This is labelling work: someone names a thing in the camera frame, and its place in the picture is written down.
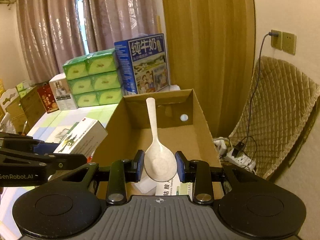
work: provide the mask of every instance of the white box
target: white box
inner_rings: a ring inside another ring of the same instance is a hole
[[[49,81],[49,84],[52,94],[58,104],[59,110],[73,110],[78,108],[73,95],[71,94],[65,73],[54,76]]]
[[[85,117],[65,135],[54,153],[81,153],[88,158],[107,134],[98,120]]]
[[[167,182],[158,182],[156,196],[189,195],[192,200],[193,183],[180,182],[178,173]]]

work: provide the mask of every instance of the green tissue box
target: green tissue box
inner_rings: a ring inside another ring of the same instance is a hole
[[[90,77],[69,80],[68,83],[73,95],[94,91]]]
[[[68,60],[62,67],[66,74],[67,80],[85,77],[88,75],[88,71],[84,60],[90,57],[91,54],[76,57]]]
[[[85,60],[89,75],[114,71],[117,69],[115,49],[94,52]]]
[[[99,105],[117,104],[120,102],[123,92],[121,88],[97,91]]]
[[[121,87],[116,71],[92,75],[90,78],[95,91]]]
[[[95,92],[88,92],[84,94],[74,95],[74,98],[78,107],[99,105]]]
[[[23,81],[23,82],[19,83],[16,86],[16,89],[17,89],[18,92],[22,92],[23,90],[26,90],[29,87],[30,87],[29,82],[28,81]]]

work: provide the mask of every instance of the metal screw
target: metal screw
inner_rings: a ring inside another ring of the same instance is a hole
[[[112,202],[118,202],[118,201],[121,201],[123,200],[123,195],[122,194],[119,194],[119,193],[114,193],[114,194],[111,194],[108,199],[110,199]]]
[[[207,202],[211,200],[211,196],[207,193],[201,193],[196,196],[196,199],[201,202]]]

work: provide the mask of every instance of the table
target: table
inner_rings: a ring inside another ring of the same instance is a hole
[[[59,142],[63,133],[68,131],[68,129],[84,117],[97,119],[106,127],[117,105],[118,104],[91,106],[76,110],[58,110],[50,114],[45,113],[30,130],[28,135],[45,142]],[[33,188],[34,187],[4,188],[0,204],[0,235],[5,240],[17,240],[21,237],[21,233],[12,217],[12,207],[18,197]]]

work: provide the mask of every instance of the power strip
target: power strip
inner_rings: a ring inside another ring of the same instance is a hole
[[[238,153],[236,157],[232,156],[232,153],[235,149],[233,148],[227,155],[223,158],[223,160],[233,163],[239,167],[246,169],[247,171],[252,172],[256,166],[256,162],[252,161],[246,154],[243,152]]]

